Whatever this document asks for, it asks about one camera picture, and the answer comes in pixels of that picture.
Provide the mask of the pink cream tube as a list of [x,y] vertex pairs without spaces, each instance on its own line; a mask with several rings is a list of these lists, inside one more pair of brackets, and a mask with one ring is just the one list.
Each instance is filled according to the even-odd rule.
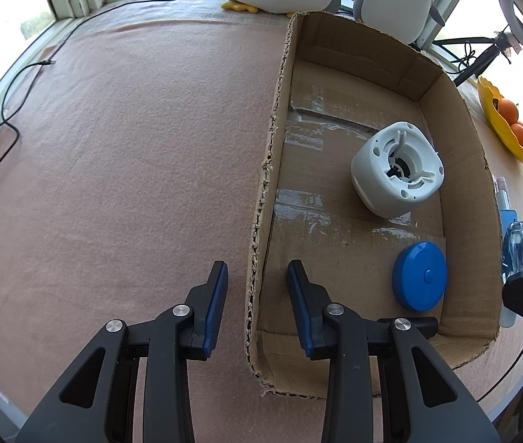
[[501,210],[510,210],[510,195],[506,179],[503,177],[493,178],[496,190],[496,203]]

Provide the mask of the cardboard box tray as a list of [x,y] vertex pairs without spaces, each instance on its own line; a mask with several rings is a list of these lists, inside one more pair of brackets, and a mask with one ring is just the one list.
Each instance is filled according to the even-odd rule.
[[501,241],[484,147],[443,68],[353,20],[292,17],[247,271],[263,390],[326,396],[328,363],[298,341],[291,261],[361,317],[435,317],[433,347],[458,369],[499,335]]

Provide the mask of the white round plastic device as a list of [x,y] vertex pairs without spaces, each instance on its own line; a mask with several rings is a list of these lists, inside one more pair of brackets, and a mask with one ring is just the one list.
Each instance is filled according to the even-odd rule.
[[351,182],[364,205],[391,219],[425,202],[444,182],[444,165],[416,125],[398,121],[375,133],[350,163]]

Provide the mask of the clear blue spray bottle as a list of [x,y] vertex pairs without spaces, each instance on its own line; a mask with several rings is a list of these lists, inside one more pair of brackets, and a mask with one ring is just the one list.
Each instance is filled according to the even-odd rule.
[[523,273],[523,221],[517,221],[517,243],[513,250],[513,274],[510,276]]

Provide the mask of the blue round disc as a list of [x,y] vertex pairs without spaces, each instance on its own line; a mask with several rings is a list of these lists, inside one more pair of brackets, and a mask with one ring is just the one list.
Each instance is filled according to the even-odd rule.
[[436,244],[409,245],[395,260],[392,291],[403,308],[427,312],[435,308],[447,288],[447,262]]

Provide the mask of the orange fruit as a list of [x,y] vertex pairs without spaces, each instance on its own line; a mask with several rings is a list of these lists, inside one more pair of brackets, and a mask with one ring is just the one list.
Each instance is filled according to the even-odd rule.
[[499,115],[506,120],[509,125],[513,125],[519,122],[519,109],[517,104],[513,103],[512,100],[507,98],[501,98],[496,103],[496,109],[498,109]]
[[510,126],[510,129],[513,132],[513,135],[517,137],[517,142],[520,144],[520,147],[523,148],[523,124],[520,122],[513,123]]

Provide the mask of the yellow fruit tray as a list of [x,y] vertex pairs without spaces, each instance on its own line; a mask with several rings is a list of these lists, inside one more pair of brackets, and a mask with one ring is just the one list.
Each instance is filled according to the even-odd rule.
[[512,124],[499,113],[499,101],[503,100],[503,95],[492,82],[482,76],[478,77],[477,85],[478,100],[484,110],[486,120],[506,149],[523,163],[523,145],[517,139],[517,134],[513,132]]

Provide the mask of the black tripod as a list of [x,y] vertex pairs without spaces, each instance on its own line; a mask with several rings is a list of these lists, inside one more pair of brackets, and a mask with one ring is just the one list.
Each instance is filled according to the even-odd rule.
[[[520,43],[510,32],[503,30],[496,34],[495,37],[458,37],[444,38],[433,41],[433,45],[443,48],[448,54],[451,54],[451,64],[458,67],[454,72],[454,86],[460,87],[471,77],[478,78],[491,66],[492,62],[503,55],[510,64],[509,51],[520,51]],[[447,49],[449,46],[461,45],[464,47],[464,55],[458,57]]]

